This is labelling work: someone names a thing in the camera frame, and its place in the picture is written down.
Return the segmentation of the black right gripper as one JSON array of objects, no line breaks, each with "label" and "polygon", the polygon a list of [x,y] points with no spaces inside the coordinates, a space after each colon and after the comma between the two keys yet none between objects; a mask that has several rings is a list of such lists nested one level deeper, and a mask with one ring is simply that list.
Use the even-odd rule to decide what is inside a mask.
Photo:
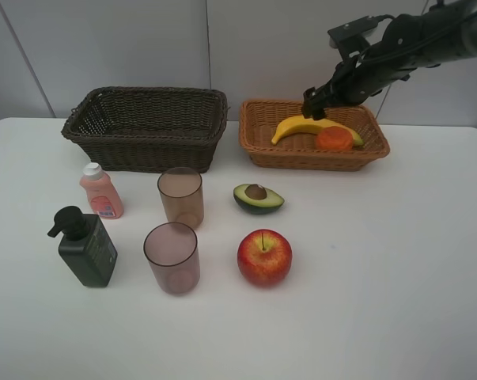
[{"label": "black right gripper", "polygon": [[326,109],[332,106],[356,106],[374,97],[383,88],[396,81],[410,78],[411,69],[396,63],[361,63],[356,58],[341,63],[324,86],[324,98],[315,87],[304,91],[302,114],[314,120],[326,118]]}]

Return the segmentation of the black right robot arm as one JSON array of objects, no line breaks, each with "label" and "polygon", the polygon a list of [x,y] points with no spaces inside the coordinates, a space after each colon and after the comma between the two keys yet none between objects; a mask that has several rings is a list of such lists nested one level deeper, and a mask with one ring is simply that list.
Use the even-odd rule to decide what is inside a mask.
[{"label": "black right robot arm", "polygon": [[304,92],[302,115],[354,107],[418,68],[477,58],[477,1],[437,2],[420,16],[362,17],[329,30],[342,58],[329,81]]}]

